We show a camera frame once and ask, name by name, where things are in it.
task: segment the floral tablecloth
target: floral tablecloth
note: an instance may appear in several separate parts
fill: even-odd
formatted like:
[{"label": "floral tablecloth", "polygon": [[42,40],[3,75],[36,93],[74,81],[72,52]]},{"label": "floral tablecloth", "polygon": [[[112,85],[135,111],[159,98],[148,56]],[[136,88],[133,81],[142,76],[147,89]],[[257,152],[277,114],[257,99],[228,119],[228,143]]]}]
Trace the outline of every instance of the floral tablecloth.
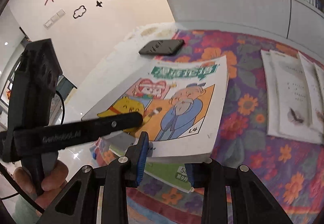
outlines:
[{"label": "floral tablecloth", "polygon": [[[295,56],[297,50],[261,37],[222,31],[179,31],[185,46],[160,60],[193,62],[226,55],[228,91],[211,157],[222,165],[248,165],[294,224],[312,223],[324,206],[324,148],[267,136],[267,88],[260,50]],[[323,68],[319,62],[308,57]],[[93,150],[99,165],[115,159],[104,141]],[[128,189],[130,223],[198,224],[203,190],[184,193],[148,175],[138,189]],[[227,197],[228,207],[231,198]],[[230,223],[233,222],[229,210]]]}]

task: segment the stack of books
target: stack of books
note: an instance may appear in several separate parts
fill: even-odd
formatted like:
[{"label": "stack of books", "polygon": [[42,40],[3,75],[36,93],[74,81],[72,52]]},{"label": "stack of books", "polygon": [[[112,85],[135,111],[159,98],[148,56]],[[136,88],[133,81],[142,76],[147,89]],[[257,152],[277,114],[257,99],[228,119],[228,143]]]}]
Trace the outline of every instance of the stack of books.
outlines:
[{"label": "stack of books", "polygon": [[298,58],[261,51],[268,91],[268,135],[323,144],[324,71]]}]

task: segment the yellow cartoon character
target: yellow cartoon character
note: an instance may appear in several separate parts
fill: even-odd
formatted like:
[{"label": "yellow cartoon character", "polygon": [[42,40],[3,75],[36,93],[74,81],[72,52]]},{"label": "yellow cartoon character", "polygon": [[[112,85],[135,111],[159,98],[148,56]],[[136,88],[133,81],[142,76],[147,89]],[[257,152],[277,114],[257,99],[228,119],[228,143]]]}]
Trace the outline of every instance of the yellow cartoon character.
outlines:
[{"label": "yellow cartoon character", "polygon": [[[103,111],[102,113],[97,114],[98,117],[107,117],[107,116],[114,116],[119,114],[127,114],[132,112],[139,112],[143,116],[143,123],[147,123],[151,116],[144,117],[144,105],[137,100],[130,99],[128,96],[124,96],[118,101],[116,101],[112,106],[109,107],[108,110]],[[136,129],[126,129],[124,130],[125,133],[129,133],[132,131],[136,131]]]}]

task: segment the black cable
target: black cable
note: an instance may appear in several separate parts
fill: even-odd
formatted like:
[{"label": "black cable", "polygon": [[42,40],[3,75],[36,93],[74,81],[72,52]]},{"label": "black cable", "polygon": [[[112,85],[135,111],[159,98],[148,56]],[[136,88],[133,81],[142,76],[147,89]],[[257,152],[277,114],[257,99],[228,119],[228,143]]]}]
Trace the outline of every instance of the black cable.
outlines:
[{"label": "black cable", "polygon": [[10,198],[12,198],[12,197],[14,197],[14,196],[17,196],[17,195],[19,195],[19,193],[15,193],[15,194],[12,194],[12,195],[10,195],[10,196],[2,197],[2,198],[0,198],[0,200],[10,199]]},{"label": "black cable", "polygon": [[59,96],[59,98],[61,99],[61,102],[62,102],[62,109],[63,109],[63,114],[62,114],[62,120],[61,120],[61,124],[63,124],[63,121],[64,121],[64,116],[65,116],[65,106],[64,106],[64,100],[63,100],[63,97],[62,95],[60,94],[60,92],[57,90],[55,91],[56,94]]},{"label": "black cable", "polygon": [[17,182],[11,177],[11,175],[7,172],[5,167],[0,163],[0,173],[5,177],[5,179],[12,185],[12,187],[22,196],[29,204],[32,205],[33,208],[38,210],[40,213],[44,213],[44,209],[39,206],[35,201],[33,201],[26,193],[23,191]]}]

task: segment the black handheld device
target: black handheld device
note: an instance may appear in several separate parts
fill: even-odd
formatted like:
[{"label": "black handheld device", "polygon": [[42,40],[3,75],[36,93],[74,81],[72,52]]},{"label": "black handheld device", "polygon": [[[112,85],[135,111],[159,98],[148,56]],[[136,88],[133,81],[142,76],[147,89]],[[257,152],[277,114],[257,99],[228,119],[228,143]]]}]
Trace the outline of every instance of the black handheld device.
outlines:
[{"label": "black handheld device", "polygon": [[173,55],[184,45],[183,39],[152,40],[138,53],[141,55]]}]

